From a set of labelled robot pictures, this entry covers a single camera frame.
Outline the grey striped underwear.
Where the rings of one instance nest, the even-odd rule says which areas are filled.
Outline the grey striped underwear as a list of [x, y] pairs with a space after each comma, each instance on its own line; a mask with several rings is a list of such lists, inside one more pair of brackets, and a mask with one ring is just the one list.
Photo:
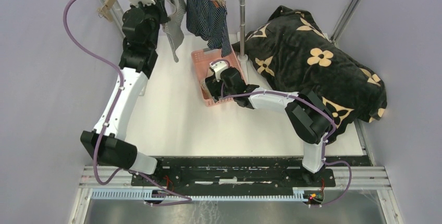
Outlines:
[[176, 55], [176, 50], [182, 44], [184, 40], [184, 33], [181, 29], [184, 15], [186, 13], [185, 0], [165, 0], [172, 9], [171, 14], [168, 16], [168, 21], [163, 24], [163, 31], [165, 32], [169, 45], [172, 51], [173, 59], [176, 63], [179, 62], [179, 58]]

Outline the navy striped underwear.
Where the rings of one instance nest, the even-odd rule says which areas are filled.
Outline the navy striped underwear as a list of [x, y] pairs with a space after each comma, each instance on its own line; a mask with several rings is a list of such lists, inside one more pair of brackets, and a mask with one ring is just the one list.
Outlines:
[[207, 42], [210, 49], [220, 49], [222, 57], [231, 54], [227, 27], [227, 9], [215, 0], [187, 0], [187, 30]]

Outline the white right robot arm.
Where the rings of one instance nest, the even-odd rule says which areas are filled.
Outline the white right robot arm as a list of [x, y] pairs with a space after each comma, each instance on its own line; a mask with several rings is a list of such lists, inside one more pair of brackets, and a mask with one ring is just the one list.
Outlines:
[[240, 71], [234, 67], [219, 71], [209, 68], [201, 86], [216, 102], [232, 98], [240, 107], [286, 114], [295, 133], [303, 141], [303, 183], [315, 186], [322, 180], [325, 145], [337, 126], [332, 113], [313, 91], [305, 89], [288, 93], [247, 84]]

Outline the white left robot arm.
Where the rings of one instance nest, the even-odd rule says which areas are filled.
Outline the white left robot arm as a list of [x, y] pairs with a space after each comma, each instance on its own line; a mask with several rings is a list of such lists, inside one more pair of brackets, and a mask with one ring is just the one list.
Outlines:
[[114, 166], [144, 174], [153, 186], [163, 182], [158, 160], [125, 141], [136, 101], [145, 89], [157, 61], [158, 33], [167, 22], [164, 0], [152, 5], [138, 2], [123, 14], [122, 55], [117, 80], [105, 110], [92, 131], [83, 131], [80, 141], [94, 165]]

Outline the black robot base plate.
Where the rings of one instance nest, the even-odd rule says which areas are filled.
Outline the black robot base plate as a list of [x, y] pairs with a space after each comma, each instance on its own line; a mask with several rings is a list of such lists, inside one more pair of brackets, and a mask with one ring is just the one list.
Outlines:
[[293, 188], [336, 186], [331, 169], [312, 174], [301, 157], [158, 157], [150, 177], [186, 196], [288, 196]]

